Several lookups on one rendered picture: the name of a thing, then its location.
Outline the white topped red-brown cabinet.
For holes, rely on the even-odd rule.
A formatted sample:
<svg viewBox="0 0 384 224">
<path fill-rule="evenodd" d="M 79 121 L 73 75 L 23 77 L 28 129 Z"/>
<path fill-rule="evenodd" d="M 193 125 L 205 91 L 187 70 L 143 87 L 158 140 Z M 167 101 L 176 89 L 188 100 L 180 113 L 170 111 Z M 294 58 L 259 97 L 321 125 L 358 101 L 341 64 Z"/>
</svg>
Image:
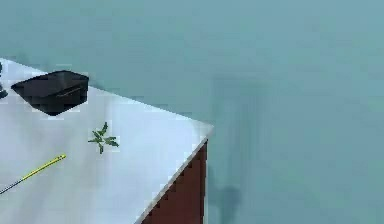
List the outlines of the white topped red-brown cabinet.
<svg viewBox="0 0 384 224">
<path fill-rule="evenodd" d="M 99 154 L 92 131 L 108 123 Z M 66 158 L 0 195 L 0 224 L 203 224 L 202 123 L 90 88 L 56 117 L 14 91 L 0 100 L 0 190 L 55 157 Z"/>
</svg>

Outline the small green plant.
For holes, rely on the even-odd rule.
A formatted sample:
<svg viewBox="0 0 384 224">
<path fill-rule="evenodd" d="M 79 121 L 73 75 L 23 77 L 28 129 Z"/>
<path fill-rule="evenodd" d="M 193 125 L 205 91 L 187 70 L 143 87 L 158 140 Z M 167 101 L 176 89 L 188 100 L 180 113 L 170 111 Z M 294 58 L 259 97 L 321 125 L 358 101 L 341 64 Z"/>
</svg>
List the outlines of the small green plant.
<svg viewBox="0 0 384 224">
<path fill-rule="evenodd" d="M 105 122 L 100 130 L 93 130 L 93 138 L 88 140 L 88 143 L 95 143 L 99 148 L 99 154 L 104 152 L 104 147 L 106 145 L 112 147 L 119 147 L 117 138 L 115 136 L 106 137 L 105 134 L 108 130 L 108 123 Z"/>
</svg>

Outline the black box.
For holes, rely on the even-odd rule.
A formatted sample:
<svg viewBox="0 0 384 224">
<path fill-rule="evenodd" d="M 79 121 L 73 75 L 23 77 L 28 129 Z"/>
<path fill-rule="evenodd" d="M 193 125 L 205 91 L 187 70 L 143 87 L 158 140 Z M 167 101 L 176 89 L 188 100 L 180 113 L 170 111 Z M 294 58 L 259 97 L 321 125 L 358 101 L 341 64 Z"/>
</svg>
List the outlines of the black box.
<svg viewBox="0 0 384 224">
<path fill-rule="evenodd" d="M 61 70 L 15 83 L 11 89 L 33 108 L 57 116 L 87 101 L 88 84 L 88 76 Z"/>
</svg>

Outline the yellow pencil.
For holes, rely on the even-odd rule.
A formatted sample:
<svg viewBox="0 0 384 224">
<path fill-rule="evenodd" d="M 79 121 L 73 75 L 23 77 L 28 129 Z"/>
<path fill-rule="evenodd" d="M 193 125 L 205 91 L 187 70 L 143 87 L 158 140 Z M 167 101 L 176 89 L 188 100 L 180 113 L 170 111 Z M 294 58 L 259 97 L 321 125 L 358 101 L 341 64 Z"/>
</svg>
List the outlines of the yellow pencil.
<svg viewBox="0 0 384 224">
<path fill-rule="evenodd" d="M 67 156 L 66 154 L 62 154 L 62 155 L 59 155 L 57 157 L 55 157 L 54 159 L 50 160 L 49 162 L 41 165 L 40 167 L 32 170 L 31 172 L 29 172 L 28 174 L 26 174 L 25 176 L 23 176 L 22 178 L 20 178 L 19 180 L 17 180 L 16 182 L 6 186 L 4 189 L 0 190 L 0 195 L 1 194 L 4 194 L 5 192 L 9 191 L 10 189 L 14 188 L 15 186 L 17 186 L 18 184 L 26 181 L 27 179 L 29 179 L 30 177 L 38 174 L 39 172 L 41 172 L 42 170 L 52 166 L 53 164 L 65 159 Z"/>
</svg>

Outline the dark object at table edge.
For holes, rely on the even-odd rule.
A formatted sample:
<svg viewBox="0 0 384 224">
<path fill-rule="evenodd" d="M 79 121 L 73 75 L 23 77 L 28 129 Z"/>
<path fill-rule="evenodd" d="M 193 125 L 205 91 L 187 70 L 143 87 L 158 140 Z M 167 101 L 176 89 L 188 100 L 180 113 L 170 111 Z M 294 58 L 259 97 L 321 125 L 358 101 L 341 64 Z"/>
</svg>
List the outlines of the dark object at table edge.
<svg viewBox="0 0 384 224">
<path fill-rule="evenodd" d="M 2 72 L 3 66 L 2 63 L 0 62 L 0 77 L 1 77 L 1 72 Z M 4 89 L 3 85 L 0 82 L 0 99 L 5 98 L 8 95 L 7 91 Z"/>
</svg>

